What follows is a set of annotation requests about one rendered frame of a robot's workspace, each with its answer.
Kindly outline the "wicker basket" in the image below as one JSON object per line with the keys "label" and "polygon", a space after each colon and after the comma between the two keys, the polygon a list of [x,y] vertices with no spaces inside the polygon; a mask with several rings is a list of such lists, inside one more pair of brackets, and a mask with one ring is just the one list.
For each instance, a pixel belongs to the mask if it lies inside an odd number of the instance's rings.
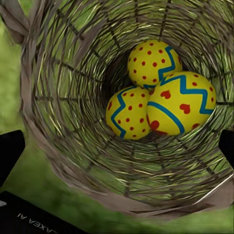
{"label": "wicker basket", "polygon": [[[105,209],[134,219],[146,218],[169,222],[190,214],[225,210],[234,205],[234,169],[232,169],[231,164],[217,174],[210,169],[214,161],[218,161],[219,164],[225,158],[223,153],[212,158],[221,150],[218,145],[214,147],[211,145],[216,138],[221,136],[221,131],[234,115],[233,111],[226,119],[224,114],[222,122],[216,125],[216,129],[214,128],[220,118],[220,112],[224,111],[225,107],[234,106],[234,102],[229,103],[230,100],[227,99],[224,86],[225,77],[229,76],[230,78],[231,76],[232,89],[234,89],[233,20],[227,14],[221,13],[210,5],[212,0],[198,0],[200,4],[186,0],[195,7],[184,3],[176,4],[172,0],[125,0],[125,3],[118,5],[116,3],[119,0],[116,0],[105,7],[111,0],[98,0],[91,6],[91,8],[94,7],[94,10],[90,15],[96,12],[94,17],[77,31],[74,25],[83,9],[96,0],[88,0],[84,5],[82,5],[84,0],[68,0],[58,10],[62,1],[34,0],[27,18],[19,0],[0,0],[0,17],[14,43],[20,44],[20,117],[29,138],[45,152],[53,173],[74,191],[84,193]],[[234,2],[232,0],[224,1],[234,17]],[[71,2],[73,3],[69,9],[62,13],[64,7]],[[116,14],[113,12],[114,10],[125,6],[130,8],[117,13],[119,15],[113,19],[109,19],[109,16]],[[148,10],[147,7],[161,9]],[[139,13],[139,10],[148,10],[148,13]],[[170,10],[176,10],[181,14]],[[121,17],[127,12],[132,13]],[[72,18],[77,13],[79,13],[78,17],[71,23]],[[152,13],[160,13],[162,18],[144,17],[144,15]],[[194,19],[186,13],[196,14],[197,18]],[[48,28],[53,15],[56,17]],[[205,26],[199,21],[201,18],[206,22],[209,31],[218,39],[196,26],[199,24],[205,29]],[[123,26],[123,29],[127,31],[133,28],[131,31],[122,33],[120,38],[120,33],[114,34],[114,31],[122,24],[133,19],[134,22]],[[57,23],[53,36],[55,22]],[[53,42],[65,23],[59,37]],[[156,26],[159,31],[155,31],[156,28],[144,28],[145,26]],[[45,49],[50,31],[49,44]],[[165,34],[169,31],[171,31],[170,35]],[[37,45],[43,32],[43,38]],[[65,32],[64,38],[60,42],[63,32]],[[75,34],[71,46],[65,52],[66,39],[71,32]],[[113,43],[101,52],[102,48],[99,44],[107,34],[111,35]],[[216,94],[218,82],[220,82],[219,96],[222,93],[224,102],[216,103],[211,117],[197,128],[196,134],[196,129],[194,129],[184,134],[165,136],[153,131],[149,125],[152,131],[145,137],[137,140],[126,140],[115,135],[105,121],[104,112],[108,103],[107,96],[113,89],[113,78],[117,78],[127,66],[128,56],[141,43],[136,39],[143,39],[150,35],[159,37],[158,40],[162,39],[164,43],[173,47],[181,60],[183,71],[194,71],[200,75],[199,68],[207,66],[210,78],[207,78],[206,73],[201,73],[201,75],[214,85]],[[77,40],[78,50],[74,54]],[[131,40],[136,41],[131,44]],[[52,51],[58,41],[58,48],[52,57]],[[124,41],[127,42],[123,44]],[[131,45],[127,48],[129,44]],[[183,44],[190,49],[190,52],[182,47]],[[61,46],[61,55],[57,60],[56,56]],[[68,64],[68,58],[63,62],[64,56],[72,46],[74,46],[73,58]],[[218,61],[218,54],[215,51],[215,47],[218,46],[221,47],[223,57],[227,58],[227,72]],[[115,53],[109,59],[114,47],[116,47]],[[86,58],[84,58],[85,55],[87,55]],[[92,55],[96,60],[88,69]],[[196,67],[193,59],[197,60],[199,68]],[[34,60],[36,70],[34,69]],[[125,60],[125,64],[115,74],[115,70],[122,60]],[[55,85],[53,80],[56,64],[58,64],[58,80]],[[43,78],[41,77],[42,66]],[[64,74],[64,83],[62,83],[62,74]],[[68,79],[67,97],[59,98],[61,85],[64,94],[66,76]],[[41,97],[38,89],[39,80]],[[123,80],[121,89],[135,86],[128,74]],[[43,86],[45,81],[46,93]],[[80,97],[81,91],[84,93]],[[49,123],[41,112],[40,103],[42,101],[46,106]],[[70,106],[72,119],[70,122],[73,131],[64,122],[60,103],[63,101]],[[219,105],[222,108],[215,114]],[[54,124],[58,135],[53,132],[50,122]],[[50,139],[46,126],[54,139]],[[234,125],[228,130],[234,131]],[[82,136],[83,134],[85,137]],[[94,151],[89,148],[90,143]],[[88,157],[88,154],[81,147],[87,150],[91,157]],[[69,151],[77,160],[77,156],[74,155],[71,148],[77,154],[82,154],[89,166],[84,169],[71,160],[64,150]],[[116,152],[119,157],[111,154]],[[104,157],[106,158],[105,162],[101,162],[100,160]],[[151,170],[137,163],[151,163],[159,166],[159,170]],[[166,167],[166,165],[171,166]],[[106,183],[105,180],[91,175],[90,170],[93,167],[108,172],[114,179],[120,181],[125,186],[124,193]],[[208,174],[201,175],[202,172]],[[157,186],[151,187],[134,182],[135,180],[151,182],[152,179],[161,179],[161,181],[155,180]],[[183,184],[199,180],[202,182]],[[137,186],[131,187],[131,183]],[[184,187],[191,188],[180,190]],[[153,195],[170,195],[172,199],[155,198]],[[140,196],[147,198],[133,199]]]}

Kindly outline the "easter egg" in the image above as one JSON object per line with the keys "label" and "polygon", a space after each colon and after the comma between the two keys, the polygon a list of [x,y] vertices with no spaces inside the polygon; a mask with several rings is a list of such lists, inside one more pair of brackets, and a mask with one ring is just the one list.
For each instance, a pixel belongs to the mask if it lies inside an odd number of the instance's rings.
{"label": "easter egg", "polygon": [[146,117],[151,92],[143,87],[128,86],[108,100],[105,121],[112,132],[126,140],[137,140],[151,133]]}
{"label": "easter egg", "polygon": [[128,56],[127,74],[135,86],[152,93],[168,75],[183,71],[181,60],[173,47],[162,40],[145,39]]}
{"label": "easter egg", "polygon": [[194,71],[175,72],[152,91],[146,108],[148,125],[165,136],[190,132],[211,117],[216,100],[207,78]]}

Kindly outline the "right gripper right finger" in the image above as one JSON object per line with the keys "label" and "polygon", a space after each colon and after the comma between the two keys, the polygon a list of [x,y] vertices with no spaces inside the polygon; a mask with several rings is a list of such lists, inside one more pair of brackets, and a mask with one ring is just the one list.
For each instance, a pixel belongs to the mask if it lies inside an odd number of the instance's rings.
{"label": "right gripper right finger", "polygon": [[217,145],[234,169],[234,131],[223,129]]}

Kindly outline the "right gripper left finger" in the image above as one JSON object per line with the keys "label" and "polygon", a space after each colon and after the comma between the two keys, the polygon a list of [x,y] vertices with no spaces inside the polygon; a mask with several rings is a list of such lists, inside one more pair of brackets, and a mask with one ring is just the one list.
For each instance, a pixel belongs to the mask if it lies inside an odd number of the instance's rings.
{"label": "right gripper left finger", "polygon": [[20,129],[0,135],[0,188],[21,156],[25,144]]}

